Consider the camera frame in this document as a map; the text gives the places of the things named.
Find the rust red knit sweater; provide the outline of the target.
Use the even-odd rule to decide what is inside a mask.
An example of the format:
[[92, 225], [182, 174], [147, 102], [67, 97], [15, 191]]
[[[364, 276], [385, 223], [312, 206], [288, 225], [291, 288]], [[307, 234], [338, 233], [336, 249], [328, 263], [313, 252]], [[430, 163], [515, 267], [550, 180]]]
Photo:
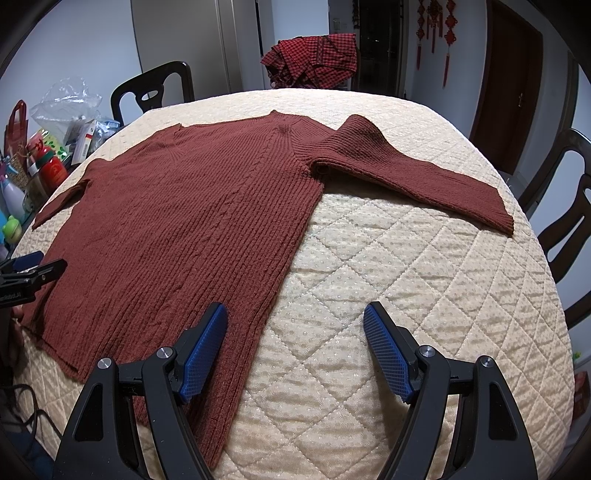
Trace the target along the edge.
[[85, 382], [98, 359], [144, 359], [222, 303], [228, 332], [204, 405], [189, 417], [201, 455], [215, 466], [329, 170], [514, 231], [494, 187], [401, 153], [360, 115], [336, 129], [276, 111], [176, 124], [113, 160], [91, 161], [36, 216], [41, 226], [69, 211], [45, 255], [67, 267], [25, 306], [24, 327]]

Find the green frog toy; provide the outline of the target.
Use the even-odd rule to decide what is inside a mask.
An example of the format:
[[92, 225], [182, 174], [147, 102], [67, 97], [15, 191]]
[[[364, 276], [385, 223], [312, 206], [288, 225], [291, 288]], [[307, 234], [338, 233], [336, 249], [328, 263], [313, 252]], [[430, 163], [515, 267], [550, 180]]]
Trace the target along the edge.
[[2, 234], [9, 245], [16, 245], [23, 234], [20, 221], [13, 215], [10, 215], [2, 227]]

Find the red drink bottle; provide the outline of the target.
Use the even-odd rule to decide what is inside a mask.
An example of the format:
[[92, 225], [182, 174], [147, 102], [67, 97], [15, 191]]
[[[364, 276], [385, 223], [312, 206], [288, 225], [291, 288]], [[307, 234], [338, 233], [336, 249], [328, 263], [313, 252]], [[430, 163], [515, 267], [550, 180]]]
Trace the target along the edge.
[[35, 157], [35, 165], [47, 195], [53, 194], [68, 176], [65, 166], [50, 146], [41, 146]]

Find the white medicine box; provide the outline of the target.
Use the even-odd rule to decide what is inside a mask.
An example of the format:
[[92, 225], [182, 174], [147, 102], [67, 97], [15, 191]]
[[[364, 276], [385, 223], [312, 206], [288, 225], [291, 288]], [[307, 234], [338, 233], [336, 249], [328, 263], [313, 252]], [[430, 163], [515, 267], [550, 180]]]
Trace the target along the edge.
[[95, 120], [80, 120], [72, 124], [69, 143], [72, 166], [81, 164], [87, 158], [95, 129]]

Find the beige quilted table cover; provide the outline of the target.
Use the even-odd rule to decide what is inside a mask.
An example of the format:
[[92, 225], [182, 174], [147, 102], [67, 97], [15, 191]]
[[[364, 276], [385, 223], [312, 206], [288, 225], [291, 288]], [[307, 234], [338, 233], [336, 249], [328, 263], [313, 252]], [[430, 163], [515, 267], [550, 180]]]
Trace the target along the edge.
[[321, 90], [253, 91], [150, 111], [98, 149], [110, 160], [154, 132], [297, 114], [332, 128], [359, 114], [403, 153], [495, 186], [514, 219], [504, 236], [385, 191], [325, 188], [264, 326], [218, 479], [373, 479], [404, 424], [363, 334], [380, 301], [422, 344], [499, 365], [547, 478], [570, 430], [574, 378], [564, 311], [517, 200], [445, 118], [401, 99]]

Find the clear plastic bag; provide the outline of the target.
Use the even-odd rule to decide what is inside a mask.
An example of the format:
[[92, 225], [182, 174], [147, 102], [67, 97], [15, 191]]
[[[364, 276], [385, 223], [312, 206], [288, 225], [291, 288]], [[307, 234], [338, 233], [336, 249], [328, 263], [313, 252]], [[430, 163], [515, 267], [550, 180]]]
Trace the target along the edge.
[[31, 108], [31, 118], [62, 142], [72, 123], [99, 116], [102, 96], [91, 91], [78, 76], [63, 78], [52, 85], [39, 103]]

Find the dark wooden chair right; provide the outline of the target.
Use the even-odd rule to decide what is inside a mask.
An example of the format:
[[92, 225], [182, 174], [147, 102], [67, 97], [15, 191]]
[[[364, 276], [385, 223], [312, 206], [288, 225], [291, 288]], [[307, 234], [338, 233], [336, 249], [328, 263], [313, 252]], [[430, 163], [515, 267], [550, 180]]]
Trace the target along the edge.
[[554, 282], [563, 286], [565, 320], [573, 329], [590, 318], [590, 139], [573, 128], [560, 132], [519, 204], [525, 212], [562, 208], [534, 230]]

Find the dark wooden chair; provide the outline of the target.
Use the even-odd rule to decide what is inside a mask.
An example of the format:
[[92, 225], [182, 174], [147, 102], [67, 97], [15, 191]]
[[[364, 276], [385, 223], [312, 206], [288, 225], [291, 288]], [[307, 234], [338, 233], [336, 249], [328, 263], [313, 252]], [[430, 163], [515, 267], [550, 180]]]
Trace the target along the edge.
[[193, 102], [195, 95], [190, 66], [183, 61], [170, 61], [123, 82], [113, 90], [110, 96], [113, 120], [120, 126], [124, 125], [120, 102], [128, 93], [134, 95], [136, 104], [143, 113], [161, 108], [164, 83], [171, 75], [177, 75], [180, 79], [183, 102]]
[[565, 320], [573, 329], [590, 318], [590, 139], [573, 128], [560, 132], [519, 204], [525, 212], [562, 208], [534, 230], [554, 282], [563, 286]]

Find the dark wooden chair left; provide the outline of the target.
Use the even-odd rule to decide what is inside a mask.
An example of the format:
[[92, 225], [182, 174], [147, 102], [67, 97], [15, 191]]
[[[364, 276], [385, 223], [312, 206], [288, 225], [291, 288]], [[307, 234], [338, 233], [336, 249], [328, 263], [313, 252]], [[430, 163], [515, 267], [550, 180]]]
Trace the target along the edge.
[[183, 61], [170, 61], [123, 82], [113, 90], [110, 96], [113, 120], [120, 126], [124, 125], [120, 102], [128, 93], [134, 95], [136, 104], [143, 113], [161, 108], [164, 83], [171, 75], [177, 75], [180, 79], [183, 102], [193, 102], [195, 95], [190, 66]]

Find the grey cabinet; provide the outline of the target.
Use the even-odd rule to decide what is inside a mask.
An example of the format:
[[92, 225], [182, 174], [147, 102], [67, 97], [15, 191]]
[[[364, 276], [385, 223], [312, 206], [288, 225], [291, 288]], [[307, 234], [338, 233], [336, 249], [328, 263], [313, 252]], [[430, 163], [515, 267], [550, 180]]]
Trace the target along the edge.
[[260, 63], [274, 43], [270, 1], [136, 0], [131, 14], [143, 72], [185, 62], [197, 100], [270, 87]]

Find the dark brown door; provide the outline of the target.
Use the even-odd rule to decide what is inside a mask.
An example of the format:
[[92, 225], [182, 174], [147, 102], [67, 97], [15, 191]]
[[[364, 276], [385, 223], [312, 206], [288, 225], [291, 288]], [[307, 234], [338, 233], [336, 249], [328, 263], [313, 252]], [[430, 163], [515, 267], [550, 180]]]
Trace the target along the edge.
[[536, 111], [543, 35], [501, 1], [488, 1], [483, 81], [471, 142], [499, 171], [512, 174]]

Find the red checkered shirt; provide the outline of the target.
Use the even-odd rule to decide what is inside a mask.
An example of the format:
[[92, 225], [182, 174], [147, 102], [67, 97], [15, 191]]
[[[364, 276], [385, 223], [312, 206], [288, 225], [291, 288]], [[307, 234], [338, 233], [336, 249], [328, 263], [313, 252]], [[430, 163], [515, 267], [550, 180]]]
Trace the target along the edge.
[[356, 35], [338, 33], [280, 40], [263, 55], [271, 87], [334, 89], [356, 74]]

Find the red chinese knot decoration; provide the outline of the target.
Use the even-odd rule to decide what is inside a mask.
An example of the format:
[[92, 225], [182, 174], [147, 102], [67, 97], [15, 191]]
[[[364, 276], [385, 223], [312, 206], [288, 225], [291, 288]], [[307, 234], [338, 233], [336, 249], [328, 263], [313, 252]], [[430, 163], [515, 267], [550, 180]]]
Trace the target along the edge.
[[447, 53], [445, 57], [444, 73], [443, 73], [443, 87], [446, 88], [449, 78], [449, 70], [451, 63], [451, 47], [457, 41], [457, 36], [454, 31], [458, 24], [458, 19], [455, 15], [457, 3], [454, 0], [447, 0], [445, 3], [437, 0], [425, 1], [419, 0], [417, 7], [417, 55], [416, 55], [416, 69], [421, 68], [423, 47], [425, 45], [430, 47], [431, 53], [434, 54], [439, 39], [445, 41], [447, 45]]

